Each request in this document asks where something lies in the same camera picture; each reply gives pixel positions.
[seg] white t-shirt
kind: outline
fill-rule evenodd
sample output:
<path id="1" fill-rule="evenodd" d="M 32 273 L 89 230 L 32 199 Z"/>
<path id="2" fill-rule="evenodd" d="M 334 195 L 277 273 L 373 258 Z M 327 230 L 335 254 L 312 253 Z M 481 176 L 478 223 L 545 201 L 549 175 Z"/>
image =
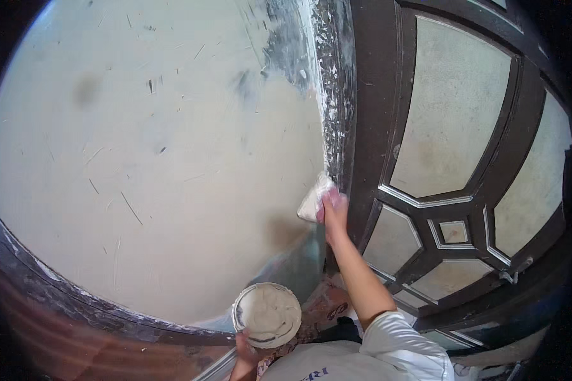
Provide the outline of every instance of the white t-shirt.
<path id="1" fill-rule="evenodd" d="M 411 328 L 399 312 L 376 317 L 353 341 L 302 344 L 272 364 L 262 381 L 453 381 L 443 348 Z"/>

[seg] hand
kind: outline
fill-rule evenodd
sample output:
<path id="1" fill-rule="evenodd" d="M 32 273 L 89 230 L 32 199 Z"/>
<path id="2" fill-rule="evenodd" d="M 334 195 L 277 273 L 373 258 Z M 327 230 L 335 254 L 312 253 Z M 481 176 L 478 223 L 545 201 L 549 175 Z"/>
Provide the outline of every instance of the hand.
<path id="1" fill-rule="evenodd" d="M 247 339 L 249 336 L 250 330 L 247 328 L 244 329 L 244 331 L 237 333 L 235 336 L 235 347 L 238 356 L 237 361 L 242 361 L 246 365 L 256 369 L 259 365 L 259 361 L 262 359 L 262 356 L 248 343 Z"/>
<path id="2" fill-rule="evenodd" d="M 326 226 L 326 241 L 334 247 L 336 241 L 347 236 L 348 198 L 332 188 L 322 197 L 323 208 L 317 215 L 320 223 Z"/>

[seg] door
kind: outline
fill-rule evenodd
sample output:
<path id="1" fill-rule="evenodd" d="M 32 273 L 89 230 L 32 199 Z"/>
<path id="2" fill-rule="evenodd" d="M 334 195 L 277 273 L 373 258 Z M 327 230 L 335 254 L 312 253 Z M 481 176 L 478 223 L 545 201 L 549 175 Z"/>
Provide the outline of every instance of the door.
<path id="1" fill-rule="evenodd" d="M 354 243 L 416 316 L 516 283 L 564 233 L 572 144 L 534 27 L 507 0 L 351 4 Z"/>

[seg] man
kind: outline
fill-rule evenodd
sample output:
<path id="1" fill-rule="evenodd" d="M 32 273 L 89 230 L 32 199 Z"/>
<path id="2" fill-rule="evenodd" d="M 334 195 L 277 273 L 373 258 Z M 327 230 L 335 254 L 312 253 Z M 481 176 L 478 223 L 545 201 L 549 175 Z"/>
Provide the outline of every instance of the man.
<path id="1" fill-rule="evenodd" d="M 302 344 L 273 363 L 263 381 L 324 380 L 453 380 L 445 350 L 414 331 L 397 311 L 388 290 L 364 261 L 346 232 L 348 200 L 338 192 L 323 197 L 326 240 L 339 264 L 352 305 L 365 333 L 336 341 Z M 349 325 L 342 321 L 343 327 Z M 333 328 L 340 330 L 342 324 Z M 260 356 L 238 333 L 238 360 L 230 381 L 256 379 Z"/>

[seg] wooden door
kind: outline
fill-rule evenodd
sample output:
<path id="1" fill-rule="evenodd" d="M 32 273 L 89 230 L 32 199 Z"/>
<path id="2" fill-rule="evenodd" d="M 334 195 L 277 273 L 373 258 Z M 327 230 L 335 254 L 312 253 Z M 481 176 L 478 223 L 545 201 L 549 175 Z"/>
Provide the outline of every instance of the wooden door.
<path id="1" fill-rule="evenodd" d="M 352 1 L 350 235 L 405 310 L 503 285 L 562 236 L 559 78 L 508 0 Z"/>

